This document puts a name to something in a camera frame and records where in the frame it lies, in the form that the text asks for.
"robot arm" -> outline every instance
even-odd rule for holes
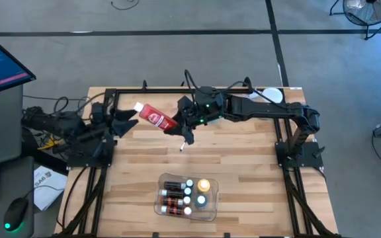
[[[243,122],[250,118],[279,118],[293,120],[298,129],[290,138],[288,154],[297,155],[310,134],[319,130],[319,113],[309,106],[299,102],[269,103],[254,102],[251,99],[237,97],[224,93],[213,87],[200,87],[195,92],[195,102],[188,97],[178,101],[178,111],[173,117],[178,124],[175,128],[166,130],[169,135],[185,138],[189,145],[194,143],[192,131],[197,126],[224,118],[232,122]]]

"green light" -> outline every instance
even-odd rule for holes
[[[13,231],[7,231],[7,233],[16,234],[16,233],[20,232],[20,231],[24,228],[25,224],[26,224],[26,222],[24,221],[24,222],[20,223],[20,225],[19,225],[18,228],[16,228],[16,229],[13,230]]]

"red spray bottle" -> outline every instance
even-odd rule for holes
[[[166,114],[160,112],[158,109],[154,108],[149,104],[143,105],[140,102],[137,102],[134,110],[139,112],[139,116],[148,122],[151,122],[158,128],[162,130],[168,130],[177,125],[177,122]]]

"gray desk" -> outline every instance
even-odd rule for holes
[[[3,218],[9,204],[33,189],[31,157],[21,155],[22,86],[0,92],[0,238],[25,238],[33,234],[33,192],[20,229],[5,230]]]

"wooden tabletop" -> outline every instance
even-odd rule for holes
[[[92,87],[88,96],[105,89]],[[301,88],[283,89],[287,102],[305,102]],[[177,100],[182,96],[125,94],[120,95],[119,108],[131,109],[136,102],[142,102],[174,115]],[[90,106],[87,106],[84,115],[89,113]],[[239,123],[219,120],[199,126],[194,135],[195,143],[186,146],[181,153],[182,137],[165,135],[149,122],[140,120],[118,140],[107,173],[98,236],[149,237],[153,232],[159,232],[161,237],[221,237],[226,232],[241,237],[293,235],[283,173],[276,161],[273,120],[250,119]],[[80,170],[75,168],[69,172],[58,216],[60,221],[67,193]],[[220,189],[217,218],[207,222],[157,215],[153,203],[157,181],[163,173],[215,179]],[[337,232],[324,178],[311,168],[303,168],[301,173],[311,209],[329,230]],[[83,205],[88,174],[89,169],[72,192],[67,223]],[[93,208],[89,210],[87,232],[91,230]],[[303,233],[302,212],[298,205],[297,211]]]

